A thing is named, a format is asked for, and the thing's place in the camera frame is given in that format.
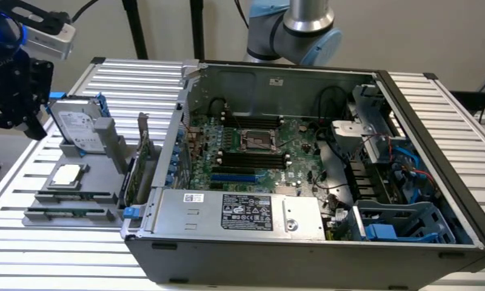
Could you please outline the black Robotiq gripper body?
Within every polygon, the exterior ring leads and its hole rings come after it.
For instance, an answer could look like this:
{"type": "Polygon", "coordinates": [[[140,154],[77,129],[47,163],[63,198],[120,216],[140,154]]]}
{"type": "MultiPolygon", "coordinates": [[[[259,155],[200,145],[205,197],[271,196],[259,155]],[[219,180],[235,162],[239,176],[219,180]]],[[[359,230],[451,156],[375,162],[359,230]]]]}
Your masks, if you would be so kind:
{"type": "Polygon", "coordinates": [[[0,12],[0,103],[15,108],[47,104],[51,92],[53,63],[32,58],[21,46],[27,43],[28,30],[51,31],[53,14],[32,12],[29,16],[0,12]]]}

